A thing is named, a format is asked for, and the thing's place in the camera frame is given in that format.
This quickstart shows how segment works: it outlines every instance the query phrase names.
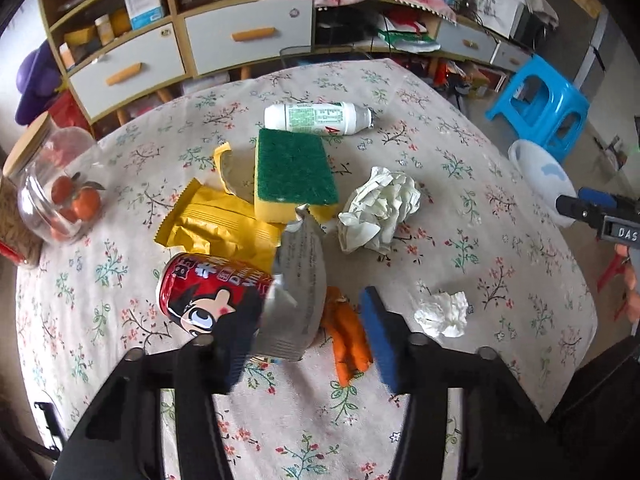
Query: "floral tablecloth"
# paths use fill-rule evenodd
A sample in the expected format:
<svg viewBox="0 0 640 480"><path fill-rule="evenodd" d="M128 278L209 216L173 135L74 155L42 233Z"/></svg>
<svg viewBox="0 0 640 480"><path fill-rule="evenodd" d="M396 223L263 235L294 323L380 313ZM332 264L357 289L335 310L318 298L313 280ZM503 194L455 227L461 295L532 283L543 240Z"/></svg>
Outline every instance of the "floral tablecloth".
<svg viewBox="0 0 640 480"><path fill-rule="evenodd" d="M158 224L193 177L219 185L210 154L227 140L252 189L264 108L318 101L355 102L378 115L371 130L323 137L342 201L372 166L407 172L422 193L387 256L365 249L345 256L329 228L328 283L352 299L375 284L389 309L406 314L429 293L464 291L466 332L443 344L497 349L540 413L550 415L596 329L582 273L511 163L390 60L226 84L165 104L105 138L117 182L104 217L75 244L46 246L39 269L18 272L18 344L30 400L51 397L71 432L127 349L158 352L188 340L154 298L171 253L153 242ZM443 476L455 478L460 392L449 397ZM163 399L166 474L179 478L172 392ZM341 388L331 343L320 333L300 362L248 362L233 394L216 402L236 478L372 480L388 474L406 399L390 396L374 368Z"/></svg>

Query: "drawer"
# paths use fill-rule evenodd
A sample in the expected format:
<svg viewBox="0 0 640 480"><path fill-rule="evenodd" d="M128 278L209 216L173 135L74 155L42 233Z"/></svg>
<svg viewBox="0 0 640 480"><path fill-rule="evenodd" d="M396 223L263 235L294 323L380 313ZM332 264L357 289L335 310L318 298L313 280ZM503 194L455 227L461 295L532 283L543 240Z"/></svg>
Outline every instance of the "drawer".
<svg viewBox="0 0 640 480"><path fill-rule="evenodd" d="M141 63L137 73L108 85L107 79ZM127 41L70 78L89 117L130 100L134 95L184 75L174 26L163 25Z"/></svg>
<svg viewBox="0 0 640 480"><path fill-rule="evenodd" d="M289 46L311 45L312 14L312 0L259 0L186 18L197 73L277 57Z"/></svg>
<svg viewBox="0 0 640 480"><path fill-rule="evenodd" d="M495 49L491 64L511 72L517 72L529 59L531 54L526 50L506 41L501 41Z"/></svg>
<svg viewBox="0 0 640 480"><path fill-rule="evenodd" d="M496 41L492 36L465 25L442 20L436 40L443 52L489 63L494 55Z"/></svg>

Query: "blue plastic stool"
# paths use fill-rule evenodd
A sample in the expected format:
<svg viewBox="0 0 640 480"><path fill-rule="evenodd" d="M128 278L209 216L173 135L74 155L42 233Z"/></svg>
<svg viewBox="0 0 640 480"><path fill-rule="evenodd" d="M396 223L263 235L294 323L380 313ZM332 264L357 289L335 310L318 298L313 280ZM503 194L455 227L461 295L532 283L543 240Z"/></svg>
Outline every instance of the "blue plastic stool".
<svg viewBox="0 0 640 480"><path fill-rule="evenodd" d="M533 101L516 99L514 94L528 78L536 76L541 84ZM512 78L507 88L487 111L490 121L502 114L521 139L545 148L562 164L572 150L587 120L589 102L571 83L540 56L534 55ZM562 136L557 135L562 122L571 114L576 119Z"/></svg>

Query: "cartoon character print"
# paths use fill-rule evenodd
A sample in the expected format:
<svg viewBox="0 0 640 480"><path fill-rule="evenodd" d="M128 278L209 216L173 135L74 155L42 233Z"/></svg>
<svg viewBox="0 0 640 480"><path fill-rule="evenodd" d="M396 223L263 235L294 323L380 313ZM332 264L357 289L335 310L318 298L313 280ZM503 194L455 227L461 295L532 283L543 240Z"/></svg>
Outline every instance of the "cartoon character print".
<svg viewBox="0 0 640 480"><path fill-rule="evenodd" d="M196 295L197 290L198 285L190 286L168 305L172 320L193 336L212 332L220 316L236 311L228 288L201 295Z"/></svg>

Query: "jar lid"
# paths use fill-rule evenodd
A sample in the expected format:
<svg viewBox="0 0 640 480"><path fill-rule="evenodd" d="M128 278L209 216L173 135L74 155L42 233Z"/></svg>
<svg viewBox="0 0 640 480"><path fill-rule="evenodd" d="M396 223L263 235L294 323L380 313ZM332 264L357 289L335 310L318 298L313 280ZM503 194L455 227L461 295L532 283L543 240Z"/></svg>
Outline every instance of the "jar lid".
<svg viewBox="0 0 640 480"><path fill-rule="evenodd" d="M95 20L95 25L97 27L99 27L100 25L102 25L103 23L109 23L109 15L105 14L103 16L100 16L100 18L98 18L97 20Z"/></svg>
<svg viewBox="0 0 640 480"><path fill-rule="evenodd" d="M15 143L14 148L4 162L2 174L15 184L15 177L40 149L49 131L49 112L44 112L33 120L20 139L18 139L18 142Z"/></svg>

